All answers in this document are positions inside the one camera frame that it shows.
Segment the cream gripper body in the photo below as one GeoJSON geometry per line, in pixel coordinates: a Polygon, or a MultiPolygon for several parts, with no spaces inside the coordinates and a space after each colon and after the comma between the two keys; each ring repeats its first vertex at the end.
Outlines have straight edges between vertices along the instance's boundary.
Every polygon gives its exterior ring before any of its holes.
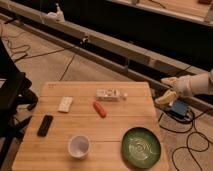
{"type": "Polygon", "coordinates": [[[176,81],[176,91],[182,97],[187,97],[191,95],[190,88],[190,77],[183,76],[177,79],[176,81]]]}

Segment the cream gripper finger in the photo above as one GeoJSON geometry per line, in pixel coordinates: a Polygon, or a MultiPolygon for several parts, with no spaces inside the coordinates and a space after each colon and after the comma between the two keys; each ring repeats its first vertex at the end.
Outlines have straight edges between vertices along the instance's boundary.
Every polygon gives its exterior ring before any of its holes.
{"type": "Polygon", "coordinates": [[[169,86],[174,86],[177,81],[177,77],[168,77],[168,78],[162,78],[161,82],[163,84],[169,85],[169,86]]]}
{"type": "Polygon", "coordinates": [[[155,103],[158,105],[165,105],[169,104],[172,101],[176,100],[178,98],[177,93],[172,90],[167,90],[161,97],[158,97],[155,100],[155,103]]]}

